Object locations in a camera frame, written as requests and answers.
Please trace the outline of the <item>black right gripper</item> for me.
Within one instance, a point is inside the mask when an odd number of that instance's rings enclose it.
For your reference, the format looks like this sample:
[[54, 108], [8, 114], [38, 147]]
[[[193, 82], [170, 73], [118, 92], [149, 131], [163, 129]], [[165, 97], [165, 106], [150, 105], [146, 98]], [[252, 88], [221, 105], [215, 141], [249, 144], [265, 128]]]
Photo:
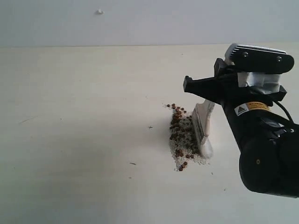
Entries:
[[286, 91], [264, 95], [253, 87], [238, 87], [237, 72], [218, 58], [214, 76], [193, 80], [186, 76], [184, 91], [221, 105], [239, 149], [247, 144], [273, 141], [276, 145], [294, 142], [294, 122], [271, 112]]

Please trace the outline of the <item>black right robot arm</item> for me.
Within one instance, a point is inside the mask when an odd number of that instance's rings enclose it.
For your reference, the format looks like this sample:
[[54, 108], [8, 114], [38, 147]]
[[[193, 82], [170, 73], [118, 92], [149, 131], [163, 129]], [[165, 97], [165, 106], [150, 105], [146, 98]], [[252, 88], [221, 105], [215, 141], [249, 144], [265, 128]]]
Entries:
[[239, 172], [250, 191], [284, 197], [299, 196], [299, 126], [270, 111], [286, 95], [240, 87], [238, 69], [218, 58], [214, 76], [184, 79], [184, 91], [222, 106], [240, 150]]

